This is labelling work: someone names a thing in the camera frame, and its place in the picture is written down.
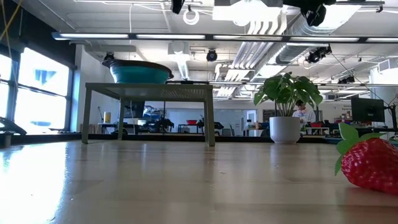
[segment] white pot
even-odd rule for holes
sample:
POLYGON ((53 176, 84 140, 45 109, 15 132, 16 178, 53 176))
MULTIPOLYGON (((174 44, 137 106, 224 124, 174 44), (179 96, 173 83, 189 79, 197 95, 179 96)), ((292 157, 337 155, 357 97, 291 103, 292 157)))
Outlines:
POLYGON ((269 120, 271 139, 277 144, 295 144, 300 139, 300 118, 273 117, 269 120))

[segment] person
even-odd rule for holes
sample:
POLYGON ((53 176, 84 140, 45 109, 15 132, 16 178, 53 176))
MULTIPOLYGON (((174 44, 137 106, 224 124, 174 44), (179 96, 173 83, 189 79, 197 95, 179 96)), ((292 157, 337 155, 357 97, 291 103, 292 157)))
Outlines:
POLYGON ((301 127, 304 126, 307 122, 312 123, 317 120, 313 110, 306 109, 305 103, 303 103, 303 101, 297 100, 296 106, 298 107, 298 110, 294 111, 293 117, 300 118, 301 127))

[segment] small table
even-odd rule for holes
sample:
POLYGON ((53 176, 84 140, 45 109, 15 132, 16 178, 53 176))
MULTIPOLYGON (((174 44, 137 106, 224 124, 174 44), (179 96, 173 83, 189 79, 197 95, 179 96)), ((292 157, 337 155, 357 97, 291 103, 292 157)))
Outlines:
MULTIPOLYGON (((114 128, 114 130, 117 130, 118 125, 117 124, 109 124, 109 123, 98 123, 98 126, 101 128, 102 133, 105 133, 104 130, 107 128, 114 128)), ((138 134, 138 129, 139 125, 138 124, 123 124, 124 128, 134 128, 135 134, 138 134)))
POLYGON ((249 137, 250 131, 262 131, 262 129, 257 129, 257 128, 247 128, 243 130, 243 136, 249 137))
POLYGON ((181 133, 181 127, 184 127, 184 126, 196 126, 197 127, 197 134, 199 134, 199 126, 197 124, 179 124, 177 132, 181 133))
MULTIPOLYGON (((200 102, 205 110, 205 140, 214 146, 213 85, 189 84, 129 84, 129 83, 86 83, 85 112, 83 115, 82 143, 88 144, 88 129, 92 92, 96 91, 120 100, 119 124, 123 124, 125 101, 171 101, 200 102)), ((122 139, 123 125, 119 125, 118 139, 122 139)))
POLYGON ((329 128, 312 128, 312 127, 307 127, 305 128, 305 130, 307 131, 307 134, 309 135, 328 135, 330 134, 329 132, 329 128))

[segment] red object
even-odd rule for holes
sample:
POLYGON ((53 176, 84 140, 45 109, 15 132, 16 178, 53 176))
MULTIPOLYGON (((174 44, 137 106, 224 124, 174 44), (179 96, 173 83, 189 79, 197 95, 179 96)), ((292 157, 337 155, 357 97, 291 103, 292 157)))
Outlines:
POLYGON ((196 124, 198 120, 187 120, 187 124, 196 124))
POLYGON ((356 143, 343 156, 341 171, 358 187, 398 195, 398 150, 386 140, 356 143))
POLYGON ((320 128, 320 127, 322 127, 321 122, 311 123, 311 128, 320 128))

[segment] table leg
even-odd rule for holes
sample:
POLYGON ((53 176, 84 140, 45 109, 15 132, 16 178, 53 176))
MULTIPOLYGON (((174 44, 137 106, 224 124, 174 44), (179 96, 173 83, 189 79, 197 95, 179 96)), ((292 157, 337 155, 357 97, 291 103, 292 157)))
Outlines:
POLYGON ((91 109, 91 93, 90 88, 86 88, 85 112, 83 114, 83 130, 81 130, 81 141, 88 144, 88 126, 90 125, 90 109, 91 109))
POLYGON ((206 94, 206 110, 207 118, 205 118, 208 130, 208 144, 209 146, 214 146, 216 144, 215 140, 215 130, 214 130, 214 109, 213 109, 213 90, 207 90, 206 94))
POLYGON ((124 119, 124 99, 121 98, 120 99, 118 140, 121 140, 123 137, 123 119, 124 119))
POLYGON ((206 104, 206 102, 205 102, 205 106, 204 106, 204 110, 205 110, 205 120, 204 120, 204 123, 203 123, 203 125, 205 126, 205 141, 206 141, 206 143, 208 143, 209 142, 209 126, 208 126, 208 123, 207 123, 207 121, 208 121, 208 112, 207 112, 207 104, 206 104))

